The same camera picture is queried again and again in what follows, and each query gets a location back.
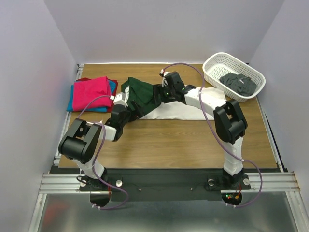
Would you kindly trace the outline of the white and green t-shirt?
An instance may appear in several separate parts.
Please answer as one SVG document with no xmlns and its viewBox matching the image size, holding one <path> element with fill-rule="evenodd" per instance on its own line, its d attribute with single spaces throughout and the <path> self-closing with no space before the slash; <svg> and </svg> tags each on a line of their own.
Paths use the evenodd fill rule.
<svg viewBox="0 0 309 232">
<path fill-rule="evenodd" d="M 129 77 L 121 85 L 121 92 L 126 95 L 126 102 L 134 110 L 134 101 L 141 107 L 142 117 L 145 120 L 204 120 L 200 109 L 185 105 L 178 101 L 156 104 L 153 99 L 153 85 L 134 77 Z"/>
</svg>

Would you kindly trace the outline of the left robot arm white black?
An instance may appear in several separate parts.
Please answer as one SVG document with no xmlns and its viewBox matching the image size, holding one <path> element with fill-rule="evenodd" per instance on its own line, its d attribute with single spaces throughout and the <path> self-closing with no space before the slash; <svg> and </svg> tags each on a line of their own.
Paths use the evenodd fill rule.
<svg viewBox="0 0 309 232">
<path fill-rule="evenodd" d="M 105 141 L 118 141 L 128 122 L 144 116 L 146 111 L 142 106 L 136 101 L 131 101 L 131 104 L 132 107 L 126 103 L 115 104 L 105 123 L 75 119 L 60 141 L 59 153 L 74 161 L 84 172 L 84 176 L 77 177 L 82 190 L 88 187 L 91 191 L 101 191 L 108 187 L 126 193 L 120 186 L 108 183 L 107 169 L 97 161 L 99 150 L 96 147 L 99 140 L 99 149 L 102 149 Z"/>
</svg>

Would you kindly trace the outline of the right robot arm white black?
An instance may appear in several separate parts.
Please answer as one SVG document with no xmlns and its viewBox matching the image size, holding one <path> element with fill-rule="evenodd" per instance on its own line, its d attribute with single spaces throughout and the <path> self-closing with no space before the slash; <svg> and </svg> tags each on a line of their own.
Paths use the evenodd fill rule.
<svg viewBox="0 0 309 232">
<path fill-rule="evenodd" d="M 215 128 L 210 129 L 225 156 L 222 184 L 228 189 L 237 186 L 244 176 L 242 142 L 248 127 L 239 103 L 213 98 L 201 88 L 186 86 L 178 72 L 161 70 L 160 76 L 162 83 L 153 85 L 155 103 L 181 102 L 201 110 L 204 117 L 213 117 Z"/>
</svg>

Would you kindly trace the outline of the dark red folded t-shirt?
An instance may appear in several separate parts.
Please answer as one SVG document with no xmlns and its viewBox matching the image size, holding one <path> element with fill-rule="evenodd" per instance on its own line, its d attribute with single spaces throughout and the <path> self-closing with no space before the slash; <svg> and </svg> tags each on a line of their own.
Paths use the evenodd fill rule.
<svg viewBox="0 0 309 232">
<path fill-rule="evenodd" d="M 77 82 L 83 82 L 83 81 L 89 81 L 90 79 L 89 78 L 81 78 L 81 79 L 78 79 Z M 109 83 L 110 83 L 110 88 L 111 88 L 111 93 L 113 96 L 116 95 L 116 91 L 117 91 L 117 87 L 118 87 L 118 82 L 117 80 L 111 80 L 111 79 L 108 79 Z"/>
</svg>

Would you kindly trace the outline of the pink folded t-shirt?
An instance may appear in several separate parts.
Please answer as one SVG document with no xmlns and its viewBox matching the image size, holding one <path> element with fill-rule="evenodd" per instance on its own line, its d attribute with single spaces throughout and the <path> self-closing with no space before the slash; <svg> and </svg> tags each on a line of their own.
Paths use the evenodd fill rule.
<svg viewBox="0 0 309 232">
<path fill-rule="evenodd" d="M 111 107 L 112 94 L 108 77 L 99 77 L 87 81 L 76 81 L 73 84 L 72 109 L 82 111 L 95 98 L 88 108 Z"/>
</svg>

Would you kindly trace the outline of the blue folded t-shirt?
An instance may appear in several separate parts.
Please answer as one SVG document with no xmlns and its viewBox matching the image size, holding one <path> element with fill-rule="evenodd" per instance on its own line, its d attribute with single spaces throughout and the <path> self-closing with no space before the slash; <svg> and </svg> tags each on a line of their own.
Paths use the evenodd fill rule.
<svg viewBox="0 0 309 232">
<path fill-rule="evenodd" d="M 68 106 L 67 106 L 67 111 L 68 112 L 74 112 L 73 110 L 73 92 L 74 92 L 74 85 L 71 85 L 71 91 L 70 91 L 70 99 L 68 102 Z M 107 113 L 111 111 L 111 107 L 99 107 L 99 108 L 91 108 L 91 109 L 87 109 L 86 111 L 88 112 L 97 112 L 97 113 Z"/>
</svg>

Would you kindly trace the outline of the white perforated laundry basket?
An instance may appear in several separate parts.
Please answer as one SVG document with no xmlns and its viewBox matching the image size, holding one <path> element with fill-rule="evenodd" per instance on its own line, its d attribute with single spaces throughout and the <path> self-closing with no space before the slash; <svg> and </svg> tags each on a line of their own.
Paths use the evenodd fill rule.
<svg viewBox="0 0 309 232">
<path fill-rule="evenodd" d="M 218 52 L 209 57 L 203 63 L 202 70 L 204 72 L 204 79 L 208 83 L 220 89 L 225 95 L 237 100 L 238 102 L 245 102 L 249 99 L 255 98 L 266 84 L 265 77 L 259 71 L 225 52 Z M 256 84 L 256 89 L 253 94 L 250 96 L 242 96 L 222 84 L 220 78 L 229 73 L 242 74 L 250 78 Z"/>
</svg>

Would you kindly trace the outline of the grey t-shirt in basket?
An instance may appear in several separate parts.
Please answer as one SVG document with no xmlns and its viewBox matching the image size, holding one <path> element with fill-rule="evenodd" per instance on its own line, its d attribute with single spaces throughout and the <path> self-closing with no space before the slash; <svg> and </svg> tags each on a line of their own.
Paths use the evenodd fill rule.
<svg viewBox="0 0 309 232">
<path fill-rule="evenodd" d="M 245 97 L 253 95 L 257 88 L 256 83 L 243 74 L 228 73 L 222 76 L 219 81 L 237 94 Z"/>
</svg>

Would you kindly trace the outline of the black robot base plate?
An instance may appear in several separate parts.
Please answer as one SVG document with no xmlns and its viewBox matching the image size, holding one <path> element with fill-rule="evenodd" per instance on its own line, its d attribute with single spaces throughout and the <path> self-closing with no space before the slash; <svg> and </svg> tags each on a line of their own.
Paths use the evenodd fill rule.
<svg viewBox="0 0 309 232">
<path fill-rule="evenodd" d="M 245 190 L 250 190 L 249 177 L 241 171 L 230 177 L 222 169 L 109 169 L 100 180 L 77 177 L 82 192 L 92 200 L 190 201 L 227 200 L 239 204 Z"/>
</svg>

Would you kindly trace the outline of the aluminium frame rail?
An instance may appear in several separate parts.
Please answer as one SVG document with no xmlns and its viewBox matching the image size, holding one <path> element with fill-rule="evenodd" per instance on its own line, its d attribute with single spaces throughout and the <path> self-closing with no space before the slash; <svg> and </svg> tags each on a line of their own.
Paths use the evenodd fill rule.
<svg viewBox="0 0 309 232">
<path fill-rule="evenodd" d="M 250 190 L 237 207 L 225 200 L 92 200 L 79 190 L 77 166 L 61 154 L 42 177 L 32 232 L 306 232 L 308 217 L 293 173 L 283 171 L 256 99 L 241 104 L 248 129 L 242 156 Z M 224 152 L 206 121 L 136 120 L 106 141 L 107 169 L 223 169 Z"/>
</svg>

